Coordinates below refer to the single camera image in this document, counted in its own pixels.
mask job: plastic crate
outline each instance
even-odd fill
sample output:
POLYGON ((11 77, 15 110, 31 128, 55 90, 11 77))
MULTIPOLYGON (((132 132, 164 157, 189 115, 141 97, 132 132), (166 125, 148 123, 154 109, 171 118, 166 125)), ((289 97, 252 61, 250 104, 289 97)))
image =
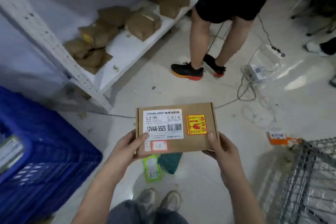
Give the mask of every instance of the plastic crate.
POLYGON ((57 112, 0 86, 0 127, 19 137, 22 157, 0 174, 0 220, 21 224, 57 211, 102 154, 57 112))

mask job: person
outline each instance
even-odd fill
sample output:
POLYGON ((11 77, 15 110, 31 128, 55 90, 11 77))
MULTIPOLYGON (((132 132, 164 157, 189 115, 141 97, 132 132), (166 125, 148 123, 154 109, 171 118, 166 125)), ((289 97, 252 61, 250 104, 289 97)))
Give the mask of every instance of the person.
POLYGON ((260 12, 266 0, 199 0, 192 9, 190 55, 191 62, 183 65, 172 64, 174 75, 191 80, 203 77, 203 61, 214 71, 216 77, 222 77, 225 64, 245 43, 254 18, 260 12), (224 45, 215 59, 207 54, 211 23, 232 20, 231 29, 224 45))
POLYGON ((336 37, 321 44, 309 41, 303 48, 308 52, 318 53, 321 57, 330 57, 336 53, 336 37))
MULTIPOLYGON (((135 131, 124 136, 115 146, 102 169, 93 179, 72 224, 187 224, 177 212, 182 202, 177 191, 167 194, 158 209, 154 209, 154 189, 144 190, 134 200, 126 200, 110 213, 110 204, 116 185, 123 178, 127 167, 136 158, 133 154, 142 145, 148 134, 135 138, 135 131)), ((265 224, 263 213, 258 205, 250 184, 244 174, 237 147, 222 133, 217 139, 214 133, 208 134, 214 151, 204 153, 213 157, 221 171, 221 177, 228 188, 236 224, 265 224)))

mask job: shoe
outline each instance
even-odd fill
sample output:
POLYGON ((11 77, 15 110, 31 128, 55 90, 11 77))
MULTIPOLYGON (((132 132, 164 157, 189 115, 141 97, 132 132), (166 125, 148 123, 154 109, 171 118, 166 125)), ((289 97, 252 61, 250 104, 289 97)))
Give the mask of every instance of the shoe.
POLYGON ((177 77, 189 78, 190 80, 198 81, 203 77, 204 68, 201 67, 200 69, 193 69, 191 63, 183 62, 183 65, 172 64, 171 70, 177 77))
POLYGON ((207 65, 209 67, 211 67, 212 70, 215 71, 214 76, 216 76, 217 78, 220 78, 220 77, 222 77, 224 75, 224 72, 226 71, 226 67, 224 67, 224 66, 223 67, 217 66, 216 63, 215 63, 215 58, 212 57, 211 55, 206 54, 204 56, 203 61, 205 63, 207 63, 207 65))
POLYGON ((313 41, 309 41, 307 44, 305 44, 303 46, 303 48, 307 51, 307 52, 313 52, 313 53, 318 53, 321 57, 329 57, 330 55, 323 52, 321 50, 321 47, 319 44, 314 43, 313 41))
POLYGON ((177 212, 177 210, 180 208, 180 204, 181 204, 180 193, 178 193, 175 190, 172 190, 162 200, 162 203, 160 205, 160 209, 167 209, 167 210, 170 210, 172 212, 177 212))
POLYGON ((150 215, 154 211, 155 196, 156 192, 154 189, 145 189, 136 199, 138 205, 143 206, 148 215, 150 215))

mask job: white floor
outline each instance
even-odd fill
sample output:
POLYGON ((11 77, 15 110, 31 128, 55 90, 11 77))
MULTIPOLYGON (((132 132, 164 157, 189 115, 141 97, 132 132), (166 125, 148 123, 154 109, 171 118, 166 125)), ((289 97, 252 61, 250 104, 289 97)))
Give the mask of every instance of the white floor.
MULTIPOLYGON (((237 145, 244 171, 265 212, 271 201, 266 195, 270 189, 266 180, 275 179, 272 168, 275 168, 274 152, 277 149, 269 144, 263 129, 242 115, 242 109, 252 109, 267 117, 275 114, 276 126, 289 136, 315 140, 336 134, 336 89, 328 85, 335 73, 336 57, 322 58, 302 49, 310 38, 305 36, 306 28, 299 24, 300 21, 288 18, 295 1, 268 0, 260 13, 272 43, 286 54, 282 67, 273 74, 273 78, 278 79, 268 81, 260 91, 271 102, 272 111, 263 109, 259 99, 236 101, 216 110, 219 130, 237 145)), ((212 33, 216 34, 219 27, 212 25, 212 33)), ((228 27, 226 22, 220 37, 224 37, 228 27)), ((213 102, 220 106, 229 103, 237 98, 242 76, 240 68, 249 62, 263 41, 267 38, 256 20, 242 49, 229 60, 225 76, 217 79, 207 70, 202 80, 194 82, 177 78, 170 72, 172 63, 190 59, 189 32, 177 30, 160 40, 112 86, 109 95, 115 114, 134 116, 139 106, 197 102, 213 102)), ((223 40, 216 39, 210 53, 216 56, 222 43, 223 40)), ((247 92, 245 98, 251 97, 253 94, 247 92)), ((115 143, 135 127, 132 118, 87 113, 80 119, 76 113, 61 114, 104 152, 104 160, 115 143)), ((94 174, 57 212, 53 223, 71 222, 94 174)), ((229 193, 222 184, 217 164, 201 152, 184 153, 176 174, 167 174, 162 181, 153 184, 145 183, 141 161, 133 163, 115 189, 111 207, 136 197, 141 190, 151 186, 157 189, 159 200, 169 190, 178 189, 183 198, 179 213, 189 223, 207 223, 210 219, 211 223, 233 223, 229 193)))

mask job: hand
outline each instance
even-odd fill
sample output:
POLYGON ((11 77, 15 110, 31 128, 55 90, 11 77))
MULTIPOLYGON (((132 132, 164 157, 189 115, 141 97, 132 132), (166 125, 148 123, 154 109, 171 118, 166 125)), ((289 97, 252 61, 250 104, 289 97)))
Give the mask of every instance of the hand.
POLYGON ((214 151, 203 152, 217 160, 224 185, 229 188, 237 182, 245 181, 237 147, 222 133, 219 133, 219 140, 215 134, 208 133, 208 141, 214 151))
POLYGON ((132 130, 117 142, 104 164, 104 168, 113 175, 116 183, 120 182, 120 180, 124 177, 127 167, 133 161, 146 157, 136 157, 134 153, 139 146, 145 142, 147 137, 148 133, 144 133, 143 135, 135 138, 135 130, 132 130))

